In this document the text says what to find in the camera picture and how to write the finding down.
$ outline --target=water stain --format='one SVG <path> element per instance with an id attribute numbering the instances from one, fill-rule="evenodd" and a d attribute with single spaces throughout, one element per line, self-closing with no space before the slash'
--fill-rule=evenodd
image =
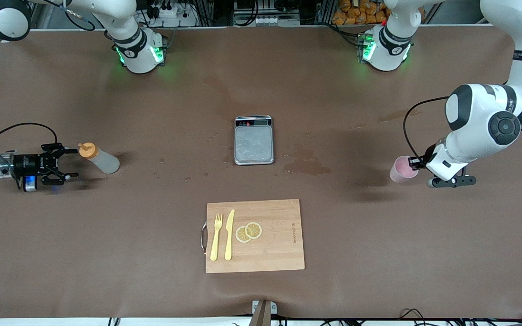
<path id="1" fill-rule="evenodd" d="M 402 111 L 397 111 L 397 112 L 394 112 L 394 113 L 390 113 L 388 115 L 385 115 L 384 117 L 378 117 L 376 119 L 376 122 L 377 123 L 380 123 L 380 122 L 390 122 L 390 121 L 396 120 L 396 119 L 404 119 L 404 116 L 406 115 L 406 112 L 408 112 L 408 110 L 402 110 Z M 419 115 L 420 113 L 422 113 L 422 111 L 420 111 L 419 109 L 414 109 L 414 110 L 412 110 L 412 112 L 410 112 L 409 116 Z"/>
<path id="2" fill-rule="evenodd" d="M 289 163 L 284 167 L 284 173 L 301 173 L 308 175 L 326 175 L 332 173 L 332 169 L 324 167 L 319 163 L 312 150 L 306 150 L 301 145 L 294 146 L 294 152 L 291 153 L 295 157 L 293 163 Z"/>
<path id="3" fill-rule="evenodd" d="M 365 126 L 367 126 L 368 124 L 356 124 L 356 125 L 353 125 L 353 126 L 350 126 L 348 129 L 349 130 L 353 130 L 353 129 L 361 129 L 361 128 L 364 128 Z"/>
<path id="4" fill-rule="evenodd" d="M 243 108 L 255 111 L 255 103 L 242 103 L 232 98 L 229 88 L 215 76 L 207 76 L 204 80 L 214 91 L 220 95 L 220 101 L 215 107 L 217 113 L 227 120 L 233 120 L 236 116 L 242 115 Z"/>

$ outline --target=pink cup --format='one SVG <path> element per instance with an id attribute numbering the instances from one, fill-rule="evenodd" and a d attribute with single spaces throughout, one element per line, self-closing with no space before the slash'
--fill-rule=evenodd
<path id="1" fill-rule="evenodd" d="M 400 156 L 394 161 L 390 170 L 390 179 L 396 183 L 406 182 L 418 175 L 418 170 L 413 170 L 408 164 L 408 156 Z"/>

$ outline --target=cutting board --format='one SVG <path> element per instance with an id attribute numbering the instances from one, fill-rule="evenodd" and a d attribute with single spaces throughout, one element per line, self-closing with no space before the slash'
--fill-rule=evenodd
<path id="1" fill-rule="evenodd" d="M 225 260 L 227 244 L 225 229 L 228 214 L 235 210 L 232 225 L 232 259 Z M 223 214 L 219 231 L 219 257 L 211 261 L 215 235 L 215 215 Z M 250 222 L 261 225 L 258 239 L 240 243 L 235 237 L 238 227 Z M 305 268 L 299 200 L 267 200 L 213 202 L 207 204 L 207 273 L 264 272 Z"/>

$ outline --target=fork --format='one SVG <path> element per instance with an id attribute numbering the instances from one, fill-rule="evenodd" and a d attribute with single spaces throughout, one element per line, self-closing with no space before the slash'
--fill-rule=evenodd
<path id="1" fill-rule="evenodd" d="M 215 216 L 215 237 L 211 248 L 211 260 L 216 261 L 219 254 L 219 231 L 223 226 L 223 214 L 217 213 Z"/>

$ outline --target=orange bottle cap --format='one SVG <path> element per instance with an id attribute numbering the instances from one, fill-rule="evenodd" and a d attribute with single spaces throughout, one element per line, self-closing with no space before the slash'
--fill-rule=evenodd
<path id="1" fill-rule="evenodd" d="M 79 146 L 78 152 L 81 157 L 90 159 L 90 158 L 96 157 L 96 155 L 98 155 L 98 148 L 93 143 L 83 143 L 83 144 L 78 144 L 78 146 Z"/>

